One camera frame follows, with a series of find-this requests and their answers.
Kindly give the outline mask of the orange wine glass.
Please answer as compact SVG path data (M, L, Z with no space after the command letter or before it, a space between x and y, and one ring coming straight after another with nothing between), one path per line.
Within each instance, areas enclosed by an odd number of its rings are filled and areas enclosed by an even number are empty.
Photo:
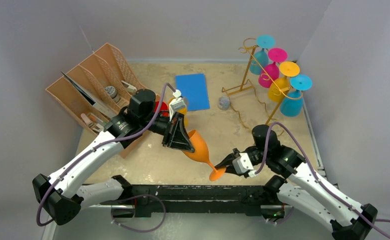
M222 177L226 171L226 168L216 168L209 157L209 148L206 141L197 130L192 130L188 133L190 143L193 145L194 152L182 151L189 159L201 162L209 165L212 168L212 172L209 176L210 181L216 181Z

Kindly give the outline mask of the red wine glass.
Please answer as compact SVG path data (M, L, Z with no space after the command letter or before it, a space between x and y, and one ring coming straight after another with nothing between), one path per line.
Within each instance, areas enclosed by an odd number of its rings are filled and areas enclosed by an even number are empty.
M158 113L158 116L164 116L164 117L168 117L169 116L169 108L168 108L168 105L165 103L165 102L159 102L159 101L156 101L155 102L155 108L154 108L154 112L156 112L156 110L159 109L159 113Z

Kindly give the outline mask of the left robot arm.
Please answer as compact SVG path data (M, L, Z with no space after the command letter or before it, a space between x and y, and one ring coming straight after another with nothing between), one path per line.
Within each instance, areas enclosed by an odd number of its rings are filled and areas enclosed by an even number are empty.
M61 169L50 175L37 175L33 181L37 209L37 225L41 212L45 211L52 222L63 225L72 220L83 208L115 200L127 204L132 197L130 184L122 176L115 176L105 183L85 185L85 181L111 157L126 150L145 132L161 135L167 148L194 153L195 147L185 129L181 109L187 100L179 90L173 91L168 115L162 115L156 106L156 94L140 89L129 103L112 117L93 142Z

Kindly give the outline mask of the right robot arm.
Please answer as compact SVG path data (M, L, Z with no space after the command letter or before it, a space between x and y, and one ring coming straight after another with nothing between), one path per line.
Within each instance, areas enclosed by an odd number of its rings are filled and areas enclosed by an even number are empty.
M303 152L282 145L268 125L257 125L251 133L254 145L244 151L233 149L216 168L253 178L268 167L274 176L264 185L267 202L280 201L302 211L325 226L335 240L367 237L377 217L373 205L342 193L317 173Z

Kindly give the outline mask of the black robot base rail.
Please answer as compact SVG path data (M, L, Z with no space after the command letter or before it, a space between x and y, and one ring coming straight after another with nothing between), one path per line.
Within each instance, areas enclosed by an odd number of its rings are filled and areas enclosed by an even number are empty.
M154 185L125 184L124 193L105 205L134 207L137 218L152 213L244 214L277 221L290 206L276 195L271 181L265 185Z

